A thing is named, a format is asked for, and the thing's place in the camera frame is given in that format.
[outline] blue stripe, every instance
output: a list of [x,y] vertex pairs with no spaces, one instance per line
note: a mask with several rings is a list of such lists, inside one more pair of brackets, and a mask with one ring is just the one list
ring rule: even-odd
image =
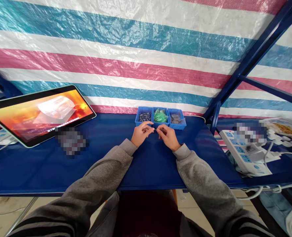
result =
[[[45,81],[12,81],[24,94],[44,91],[74,84],[85,96],[111,97],[121,99],[160,101],[169,103],[192,104],[208,107],[210,97],[180,92],[141,90],[113,86],[101,86],[92,84],[45,82]],[[235,99],[228,98],[222,107],[225,108],[251,108],[292,111],[292,103],[287,101],[261,100],[261,99]]]
[[[9,0],[0,1],[0,30],[240,62],[253,39],[208,34],[118,17]],[[292,48],[275,45],[262,65],[292,69]]]

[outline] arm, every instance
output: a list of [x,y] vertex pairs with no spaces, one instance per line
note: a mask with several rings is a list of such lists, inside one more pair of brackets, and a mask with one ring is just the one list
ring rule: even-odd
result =
[[159,126],[157,132],[177,157],[179,174],[210,222],[216,236],[272,236],[258,218],[244,210],[230,188],[221,181],[211,167],[185,144],[180,145],[174,130]]
[[128,170],[132,155],[154,129],[144,122],[113,147],[61,198],[39,207],[27,216],[9,236],[80,236],[87,234],[91,215],[115,192]]

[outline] power plug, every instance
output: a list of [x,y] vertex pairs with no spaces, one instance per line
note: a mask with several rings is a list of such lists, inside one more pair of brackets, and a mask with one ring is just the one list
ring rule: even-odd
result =
[[[263,162],[267,150],[261,147],[261,143],[248,143],[245,147],[248,157],[253,162]],[[267,154],[266,162],[279,160],[279,153],[269,152]]]

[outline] black stripe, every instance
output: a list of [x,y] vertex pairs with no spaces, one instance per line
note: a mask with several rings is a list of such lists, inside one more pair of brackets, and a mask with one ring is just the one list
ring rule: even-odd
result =
[[233,237],[242,236],[242,235],[246,235],[246,234],[253,234],[253,235],[259,236],[259,237],[271,237],[270,235],[267,235],[266,233],[261,232],[260,230],[252,228],[252,227],[243,227],[243,228],[241,228],[238,231],[237,235],[235,235]]
[[231,232],[230,232],[230,236],[235,236],[237,234],[237,232],[239,231],[239,229],[241,228],[241,226],[245,223],[252,223],[262,229],[264,229],[265,231],[270,233],[270,230],[268,230],[264,225],[262,225],[261,223],[259,223],[258,221],[250,218],[250,217],[243,217],[238,219],[231,228]]
[[65,225],[24,229],[14,234],[10,234],[9,236],[11,237],[43,236],[55,233],[67,233],[69,234],[69,236],[73,236],[73,230]]
[[68,225],[71,225],[74,230],[76,230],[76,226],[74,223],[67,222],[67,221],[60,221],[60,220],[54,220],[47,217],[31,217],[24,221],[22,221],[20,224],[18,224],[13,230],[20,228],[21,226],[27,225],[27,224],[33,224],[33,223],[39,223],[39,222],[55,222],[55,223],[65,223]]

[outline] striped tarp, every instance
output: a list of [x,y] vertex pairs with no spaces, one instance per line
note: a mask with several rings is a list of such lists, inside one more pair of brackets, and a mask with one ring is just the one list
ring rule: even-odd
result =
[[[74,84],[96,112],[201,115],[285,0],[0,0],[0,73],[23,93]],[[249,75],[292,93],[292,26]],[[292,117],[242,83],[220,117]]]

